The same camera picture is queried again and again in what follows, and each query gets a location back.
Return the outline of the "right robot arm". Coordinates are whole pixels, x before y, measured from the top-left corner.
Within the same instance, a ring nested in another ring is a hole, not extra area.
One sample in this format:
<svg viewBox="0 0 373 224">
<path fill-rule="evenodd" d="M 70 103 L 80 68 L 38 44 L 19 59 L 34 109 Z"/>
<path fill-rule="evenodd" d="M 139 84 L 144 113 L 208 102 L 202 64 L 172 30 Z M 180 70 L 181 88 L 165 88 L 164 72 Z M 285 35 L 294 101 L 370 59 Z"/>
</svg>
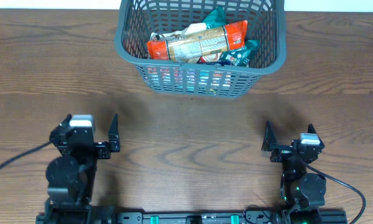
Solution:
<svg viewBox="0 0 373 224">
<path fill-rule="evenodd" d="M 286 203 L 285 208 L 271 214 L 272 223 L 322 222 L 318 208 L 325 204 L 326 179 L 306 169 L 324 148 L 312 124 L 288 146 L 277 142 L 271 122 L 266 122 L 261 150 L 271 153 L 271 162 L 282 165 L 280 196 Z"/>
</svg>

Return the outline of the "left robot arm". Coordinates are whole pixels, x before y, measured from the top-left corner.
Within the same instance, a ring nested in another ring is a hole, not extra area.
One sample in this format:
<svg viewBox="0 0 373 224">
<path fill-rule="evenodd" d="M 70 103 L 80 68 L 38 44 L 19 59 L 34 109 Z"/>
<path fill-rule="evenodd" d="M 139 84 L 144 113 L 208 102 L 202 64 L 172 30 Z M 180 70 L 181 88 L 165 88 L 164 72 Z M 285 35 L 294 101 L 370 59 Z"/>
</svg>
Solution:
<svg viewBox="0 0 373 224">
<path fill-rule="evenodd" d="M 47 166 L 48 199 L 45 212 L 36 223 L 116 223 L 113 206 L 92 206 L 97 161 L 110 159 L 120 151 L 118 115 L 115 115 L 108 140 L 94 141 L 94 117 L 90 114 L 68 114 L 50 133 L 49 141 L 61 156 Z"/>
</svg>

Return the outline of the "green Nescafe 3-in-1 bag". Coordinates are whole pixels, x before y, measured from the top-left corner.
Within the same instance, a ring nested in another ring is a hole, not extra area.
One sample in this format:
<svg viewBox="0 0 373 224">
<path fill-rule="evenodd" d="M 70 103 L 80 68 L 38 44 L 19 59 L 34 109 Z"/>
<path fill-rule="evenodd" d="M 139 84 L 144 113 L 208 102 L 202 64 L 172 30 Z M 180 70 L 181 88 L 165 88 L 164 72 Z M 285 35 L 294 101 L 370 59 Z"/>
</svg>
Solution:
<svg viewBox="0 0 373 224">
<path fill-rule="evenodd" d="M 220 27 L 227 24 L 225 12 L 222 7 L 217 7 L 211 11 L 203 20 L 207 29 Z M 219 52 L 202 56 L 197 63 L 232 65 L 237 67 L 247 67 L 258 50 L 260 42 L 258 40 L 246 40 L 240 49 Z"/>
</svg>

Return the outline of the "Kleenex tissue multipack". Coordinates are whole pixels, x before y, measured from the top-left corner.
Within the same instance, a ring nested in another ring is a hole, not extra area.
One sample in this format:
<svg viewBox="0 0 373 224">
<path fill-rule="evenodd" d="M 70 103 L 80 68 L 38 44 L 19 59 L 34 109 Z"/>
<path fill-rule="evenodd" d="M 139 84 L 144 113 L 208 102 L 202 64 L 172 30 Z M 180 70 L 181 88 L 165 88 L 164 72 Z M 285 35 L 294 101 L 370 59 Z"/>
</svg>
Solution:
<svg viewBox="0 0 373 224">
<path fill-rule="evenodd" d="M 168 67 L 148 67 L 141 72 L 147 86 L 155 91 L 217 95 L 228 92 L 234 75 L 224 72 L 210 73 L 208 70 L 192 70 Z"/>
</svg>

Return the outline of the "orange spaghetti packet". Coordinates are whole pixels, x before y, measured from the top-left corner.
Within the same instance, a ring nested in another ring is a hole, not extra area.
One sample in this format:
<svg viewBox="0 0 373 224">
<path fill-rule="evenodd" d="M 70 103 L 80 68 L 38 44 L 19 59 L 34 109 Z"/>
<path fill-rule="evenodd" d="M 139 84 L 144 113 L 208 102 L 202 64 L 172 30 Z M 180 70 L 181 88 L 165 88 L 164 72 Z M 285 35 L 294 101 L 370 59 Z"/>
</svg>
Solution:
<svg viewBox="0 0 373 224">
<path fill-rule="evenodd" d="M 181 61 L 244 46 L 248 22 L 238 21 L 221 27 L 180 36 L 173 40 L 150 40 L 147 50 L 155 60 Z"/>
</svg>

